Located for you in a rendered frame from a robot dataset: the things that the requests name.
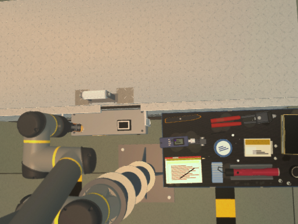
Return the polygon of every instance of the white ring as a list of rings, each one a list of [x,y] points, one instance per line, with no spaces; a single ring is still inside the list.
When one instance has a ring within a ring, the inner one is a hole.
[[[136,197],[136,204],[139,203],[145,197],[146,192],[147,192],[148,184],[147,184],[145,174],[143,172],[141,172],[140,169],[138,169],[132,165],[126,165],[124,167],[120,167],[115,172],[119,173],[119,174],[122,174],[124,172],[131,172],[131,173],[137,175],[137,177],[141,181],[141,190],[140,190],[139,195]]]
[[[134,167],[144,167],[149,172],[150,181],[149,181],[149,184],[148,184],[148,187],[147,187],[147,192],[149,192],[152,189],[152,187],[154,186],[154,183],[155,183],[155,172],[154,172],[152,166],[149,165],[146,162],[143,162],[143,161],[136,161],[136,162],[131,163],[130,165],[132,165]]]
[[[135,191],[132,183],[126,176],[119,174],[119,173],[102,174],[102,176],[99,176],[98,178],[106,178],[106,179],[110,179],[110,180],[115,180],[115,181],[120,182],[125,187],[126,191],[128,192],[128,206],[127,206],[127,209],[125,212],[125,216],[123,218],[123,219],[125,219],[132,212],[132,210],[136,204],[136,191]]]

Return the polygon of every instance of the blue and white circular label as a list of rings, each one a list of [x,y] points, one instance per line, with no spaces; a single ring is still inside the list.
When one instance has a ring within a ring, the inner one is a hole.
[[[219,139],[214,144],[214,151],[220,157],[227,157],[232,153],[232,144],[227,139]]]

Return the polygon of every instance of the digital multimeter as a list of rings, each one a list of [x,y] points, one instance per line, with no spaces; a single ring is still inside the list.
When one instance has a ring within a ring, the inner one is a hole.
[[[161,144],[161,148],[188,146],[187,136],[160,138],[159,141]]]

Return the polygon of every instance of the yellow square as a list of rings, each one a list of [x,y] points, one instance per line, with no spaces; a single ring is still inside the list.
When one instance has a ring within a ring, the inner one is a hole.
[[[216,217],[236,218],[235,199],[216,199]]]

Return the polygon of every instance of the device screen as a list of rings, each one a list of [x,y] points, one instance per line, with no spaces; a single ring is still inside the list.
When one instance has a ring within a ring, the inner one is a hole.
[[[184,144],[184,139],[183,138],[174,139],[174,146],[179,146],[181,144]]]

